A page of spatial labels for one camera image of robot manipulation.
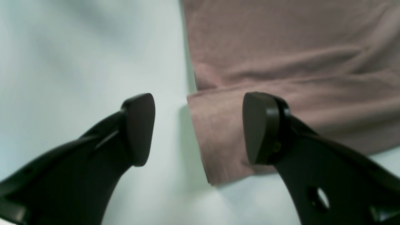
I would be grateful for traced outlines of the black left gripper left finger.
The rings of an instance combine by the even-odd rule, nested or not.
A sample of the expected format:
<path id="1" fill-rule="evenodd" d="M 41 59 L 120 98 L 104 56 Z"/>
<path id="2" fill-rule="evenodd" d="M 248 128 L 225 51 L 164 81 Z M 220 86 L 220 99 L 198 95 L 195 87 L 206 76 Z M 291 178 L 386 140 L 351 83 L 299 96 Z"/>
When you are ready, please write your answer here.
<path id="1" fill-rule="evenodd" d="M 100 225 L 122 175 L 148 160 L 155 112 L 150 93 L 129 98 L 78 139 L 1 181 L 1 222 Z"/>

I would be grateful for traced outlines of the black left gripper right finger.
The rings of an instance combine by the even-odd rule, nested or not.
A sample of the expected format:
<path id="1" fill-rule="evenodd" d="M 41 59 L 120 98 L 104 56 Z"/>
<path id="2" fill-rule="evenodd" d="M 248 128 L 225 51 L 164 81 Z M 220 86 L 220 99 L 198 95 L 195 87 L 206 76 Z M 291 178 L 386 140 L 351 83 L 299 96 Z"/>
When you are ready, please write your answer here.
<path id="1" fill-rule="evenodd" d="M 284 99 L 246 93 L 242 121 L 249 162 L 277 170 L 303 225 L 400 223 L 399 178 L 321 137 L 291 115 Z"/>

